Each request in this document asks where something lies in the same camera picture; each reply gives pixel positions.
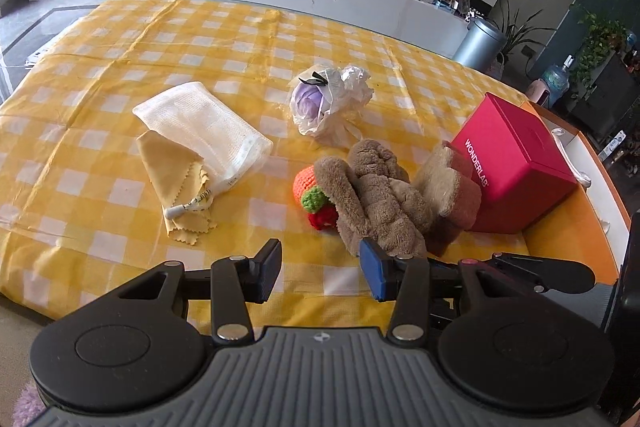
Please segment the brown plush towel toy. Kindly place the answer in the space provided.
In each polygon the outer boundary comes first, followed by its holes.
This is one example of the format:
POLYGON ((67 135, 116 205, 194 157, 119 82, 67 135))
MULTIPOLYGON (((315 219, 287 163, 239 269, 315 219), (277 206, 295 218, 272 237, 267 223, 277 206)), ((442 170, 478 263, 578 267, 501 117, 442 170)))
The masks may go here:
POLYGON ((361 140, 345 159, 318 159, 314 176, 336 208, 337 232, 349 254, 357 257, 363 239, 372 239, 390 257, 427 255, 425 234, 434 225, 434 210, 380 142, 361 140))

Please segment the orange storage box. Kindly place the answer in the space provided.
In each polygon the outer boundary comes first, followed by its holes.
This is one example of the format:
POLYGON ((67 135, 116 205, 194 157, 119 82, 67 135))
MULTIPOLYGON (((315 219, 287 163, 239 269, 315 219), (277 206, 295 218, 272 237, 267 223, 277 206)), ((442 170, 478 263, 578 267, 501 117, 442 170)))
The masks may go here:
POLYGON ((614 283, 625 258, 631 225, 623 199, 582 132, 535 103, 525 102, 522 107, 549 130, 562 131, 559 141, 570 163, 591 180, 590 187, 579 185, 523 231, 529 254, 582 262, 598 282, 614 283))

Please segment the red Wonderlab box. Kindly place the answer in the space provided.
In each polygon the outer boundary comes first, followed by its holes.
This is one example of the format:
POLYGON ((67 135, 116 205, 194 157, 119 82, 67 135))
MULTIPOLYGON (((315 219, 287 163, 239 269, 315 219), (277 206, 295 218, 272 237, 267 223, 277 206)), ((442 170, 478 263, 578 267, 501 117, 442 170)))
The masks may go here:
POLYGON ((452 147, 471 161, 482 191, 474 232, 521 232, 578 187, 544 123, 489 92, 452 147))

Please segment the orange crochet fruit toy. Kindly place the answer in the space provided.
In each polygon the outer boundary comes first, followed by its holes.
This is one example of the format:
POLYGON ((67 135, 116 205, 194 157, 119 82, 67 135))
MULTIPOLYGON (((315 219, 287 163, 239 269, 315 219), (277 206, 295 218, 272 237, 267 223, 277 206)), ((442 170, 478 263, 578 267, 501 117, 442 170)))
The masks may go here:
POLYGON ((306 212, 309 224, 318 231, 335 230, 337 211, 314 175, 314 166, 300 170, 293 181, 295 202, 306 212))

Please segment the yellow cleaning cloth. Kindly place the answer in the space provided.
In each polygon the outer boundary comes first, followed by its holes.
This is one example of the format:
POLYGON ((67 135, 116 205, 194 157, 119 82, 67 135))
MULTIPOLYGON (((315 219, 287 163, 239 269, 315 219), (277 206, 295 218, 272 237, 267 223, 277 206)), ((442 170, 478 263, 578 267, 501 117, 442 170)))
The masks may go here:
POLYGON ((139 136, 137 146, 163 208, 168 237, 194 246, 215 226, 204 159, 152 130, 139 136))

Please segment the yellow checkered tablecloth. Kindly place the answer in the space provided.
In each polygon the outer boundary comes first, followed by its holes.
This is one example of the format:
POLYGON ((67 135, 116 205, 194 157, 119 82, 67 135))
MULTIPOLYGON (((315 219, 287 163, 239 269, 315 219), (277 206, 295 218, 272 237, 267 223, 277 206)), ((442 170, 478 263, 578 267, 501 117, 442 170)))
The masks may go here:
POLYGON ((110 0, 85 16, 1 107, 1 291, 64 317, 164 261, 206 269, 279 239, 283 265, 257 326, 382 325, 341 239, 311 228, 292 184, 330 148, 301 134, 288 109, 293 81, 312 66, 354 65, 371 101, 349 122, 408 171, 454 137, 503 83, 410 44, 332 20, 247 4, 110 0), (163 216, 152 176, 190 194, 202 158, 162 139, 137 115, 163 92, 203 88, 272 145, 262 166, 217 196, 194 244, 163 216))

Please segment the white mesh cloth pouch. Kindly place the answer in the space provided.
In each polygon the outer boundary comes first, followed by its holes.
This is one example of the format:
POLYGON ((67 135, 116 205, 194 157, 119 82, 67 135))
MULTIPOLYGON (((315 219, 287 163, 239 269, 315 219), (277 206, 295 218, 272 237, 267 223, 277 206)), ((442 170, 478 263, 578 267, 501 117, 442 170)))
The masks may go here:
POLYGON ((215 196, 262 168, 273 143, 213 96, 203 83, 172 87, 134 106, 145 126, 204 160, 215 196))

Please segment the pink small bin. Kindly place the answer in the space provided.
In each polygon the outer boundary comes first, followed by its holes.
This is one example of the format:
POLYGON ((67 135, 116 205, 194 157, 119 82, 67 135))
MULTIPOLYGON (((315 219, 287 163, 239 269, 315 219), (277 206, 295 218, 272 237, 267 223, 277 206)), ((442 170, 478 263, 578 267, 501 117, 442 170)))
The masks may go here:
POLYGON ((547 86, 547 83, 545 83, 542 79, 536 79, 529 83, 525 94, 529 102, 535 103, 542 107, 547 107, 550 101, 549 87, 547 86))

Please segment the plastic bag with purple item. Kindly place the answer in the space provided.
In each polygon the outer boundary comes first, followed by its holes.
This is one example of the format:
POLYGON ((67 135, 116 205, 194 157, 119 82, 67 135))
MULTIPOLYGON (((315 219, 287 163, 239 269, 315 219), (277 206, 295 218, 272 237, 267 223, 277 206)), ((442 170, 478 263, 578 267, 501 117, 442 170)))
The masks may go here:
POLYGON ((369 79, 369 72, 355 65, 314 64, 291 80, 288 116, 301 135, 349 148, 363 139, 355 119, 373 98, 369 79))

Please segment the blue water bottle jug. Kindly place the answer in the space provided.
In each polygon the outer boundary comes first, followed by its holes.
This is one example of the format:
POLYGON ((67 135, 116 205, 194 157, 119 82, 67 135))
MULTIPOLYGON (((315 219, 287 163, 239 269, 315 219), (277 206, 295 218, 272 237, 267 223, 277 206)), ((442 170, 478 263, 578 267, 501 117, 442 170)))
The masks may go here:
POLYGON ((549 91, 547 105, 552 107, 570 87, 570 68, 575 57, 569 55, 562 65, 552 64, 542 74, 541 80, 549 91))

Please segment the purple fluffy blanket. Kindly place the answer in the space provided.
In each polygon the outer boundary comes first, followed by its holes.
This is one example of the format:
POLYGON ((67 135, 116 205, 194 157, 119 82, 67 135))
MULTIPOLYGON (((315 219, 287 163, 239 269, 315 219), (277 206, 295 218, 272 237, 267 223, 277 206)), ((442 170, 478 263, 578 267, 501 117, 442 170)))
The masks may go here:
POLYGON ((13 427, 26 427, 41 415, 46 405, 40 398, 36 385, 30 381, 18 396, 12 413, 13 427))

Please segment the silver trash can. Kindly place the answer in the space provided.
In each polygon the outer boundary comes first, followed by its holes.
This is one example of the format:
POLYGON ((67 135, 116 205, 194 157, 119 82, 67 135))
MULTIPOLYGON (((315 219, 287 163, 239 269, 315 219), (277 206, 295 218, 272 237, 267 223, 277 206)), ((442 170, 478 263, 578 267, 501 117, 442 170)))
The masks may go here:
POLYGON ((486 72, 505 45, 506 34, 495 23, 473 18, 452 60, 477 72, 486 72))

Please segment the potted grass plant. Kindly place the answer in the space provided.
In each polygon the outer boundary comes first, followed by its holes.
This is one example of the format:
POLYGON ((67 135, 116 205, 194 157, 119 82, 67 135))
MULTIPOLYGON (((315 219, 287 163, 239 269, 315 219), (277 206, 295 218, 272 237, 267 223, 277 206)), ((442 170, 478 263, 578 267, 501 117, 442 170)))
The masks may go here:
POLYGON ((488 22, 494 26, 503 37, 506 38, 501 50, 494 60, 485 70, 485 74, 491 78, 501 80, 506 64, 509 63, 511 54, 518 46, 533 44, 543 46, 544 44, 533 37, 533 34, 541 31, 553 31, 551 27, 535 26, 534 19, 542 13, 542 9, 533 12, 528 17, 521 18, 521 10, 511 9, 510 0, 497 0, 494 6, 495 17, 491 17, 488 22))

